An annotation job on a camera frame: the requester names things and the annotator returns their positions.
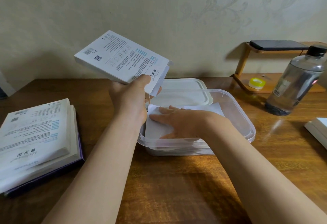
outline product box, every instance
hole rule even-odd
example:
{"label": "product box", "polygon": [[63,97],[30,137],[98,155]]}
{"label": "product box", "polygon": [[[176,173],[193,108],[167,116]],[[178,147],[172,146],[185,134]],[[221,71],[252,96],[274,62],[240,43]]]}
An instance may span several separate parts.
{"label": "product box", "polygon": [[156,96],[171,63],[110,30],[76,53],[75,60],[122,84],[132,82],[141,74],[150,75],[151,82],[145,92],[151,96]]}

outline table surface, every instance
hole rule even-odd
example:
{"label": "table surface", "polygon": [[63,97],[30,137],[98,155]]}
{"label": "table surface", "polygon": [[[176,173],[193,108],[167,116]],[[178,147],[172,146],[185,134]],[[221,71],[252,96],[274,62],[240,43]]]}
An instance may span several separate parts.
{"label": "table surface", "polygon": [[[327,212],[327,151],[304,128],[327,117],[327,93],[307,94],[286,117],[268,114],[268,94],[246,95],[231,77],[201,78],[207,88],[230,92],[256,128],[253,146],[322,210]],[[88,157],[113,115],[107,79],[35,80],[0,100],[0,123],[8,112],[69,98],[79,116]],[[40,223],[78,169],[17,198],[0,196],[0,223]],[[117,223],[250,223],[213,155],[153,157],[137,144]]]}

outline person's right hand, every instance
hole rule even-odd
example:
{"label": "person's right hand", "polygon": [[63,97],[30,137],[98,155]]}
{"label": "person's right hand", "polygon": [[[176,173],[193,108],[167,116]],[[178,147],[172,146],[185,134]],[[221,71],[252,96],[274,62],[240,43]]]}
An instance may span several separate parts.
{"label": "person's right hand", "polygon": [[159,107],[162,115],[149,115],[149,117],[163,124],[168,124],[174,131],[161,139],[176,138],[203,138],[202,134],[209,126],[220,126],[230,121],[219,114],[204,110],[184,110],[173,106],[169,108]]}

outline black bottle cap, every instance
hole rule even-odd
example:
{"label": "black bottle cap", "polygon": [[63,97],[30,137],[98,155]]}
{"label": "black bottle cap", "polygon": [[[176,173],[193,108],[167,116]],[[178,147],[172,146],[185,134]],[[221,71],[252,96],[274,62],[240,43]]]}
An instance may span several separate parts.
{"label": "black bottle cap", "polygon": [[307,51],[307,55],[314,57],[323,57],[327,52],[327,47],[323,45],[312,45]]}

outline plastic bottle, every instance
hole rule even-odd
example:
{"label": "plastic bottle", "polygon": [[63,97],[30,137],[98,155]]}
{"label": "plastic bottle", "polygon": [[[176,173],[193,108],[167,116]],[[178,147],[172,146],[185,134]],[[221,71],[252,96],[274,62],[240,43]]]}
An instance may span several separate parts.
{"label": "plastic bottle", "polygon": [[265,103],[268,112],[288,115],[292,112],[325,70],[327,47],[310,46],[306,55],[292,59]]}

